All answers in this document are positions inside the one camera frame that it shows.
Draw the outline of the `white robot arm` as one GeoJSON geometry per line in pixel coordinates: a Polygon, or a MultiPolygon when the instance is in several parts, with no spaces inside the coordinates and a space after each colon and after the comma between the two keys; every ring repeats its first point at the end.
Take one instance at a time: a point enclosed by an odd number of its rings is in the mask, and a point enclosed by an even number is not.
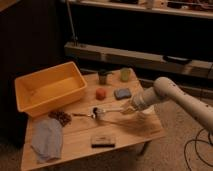
{"type": "Polygon", "coordinates": [[[213,135],[213,107],[182,91],[171,79],[157,78],[152,87],[139,91],[122,105],[122,113],[143,111],[150,106],[171,99],[213,135]]]}

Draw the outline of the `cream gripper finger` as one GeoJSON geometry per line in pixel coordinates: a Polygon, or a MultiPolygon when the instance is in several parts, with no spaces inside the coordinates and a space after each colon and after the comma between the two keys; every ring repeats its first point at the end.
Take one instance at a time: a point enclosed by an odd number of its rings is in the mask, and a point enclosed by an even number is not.
{"type": "Polygon", "coordinates": [[[121,108],[122,108],[121,113],[124,114],[124,115],[132,114],[134,112],[134,108],[131,106],[131,104],[130,104],[129,101],[127,101],[126,103],[124,103],[121,106],[121,108]]]}

